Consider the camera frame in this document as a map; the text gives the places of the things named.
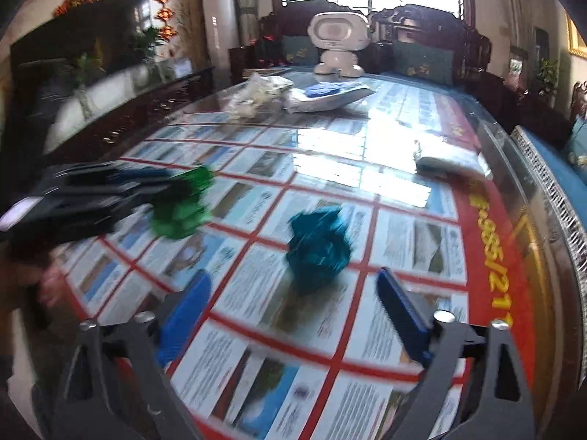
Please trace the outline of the person left hand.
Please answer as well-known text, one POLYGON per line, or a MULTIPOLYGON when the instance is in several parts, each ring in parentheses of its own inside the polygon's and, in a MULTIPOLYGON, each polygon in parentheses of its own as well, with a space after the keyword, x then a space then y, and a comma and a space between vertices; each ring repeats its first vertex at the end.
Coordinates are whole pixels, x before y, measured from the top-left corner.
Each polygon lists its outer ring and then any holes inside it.
POLYGON ((38 300, 47 308, 54 308, 66 291, 66 279, 59 261, 53 260, 45 266, 32 268, 32 284, 39 289, 38 300))

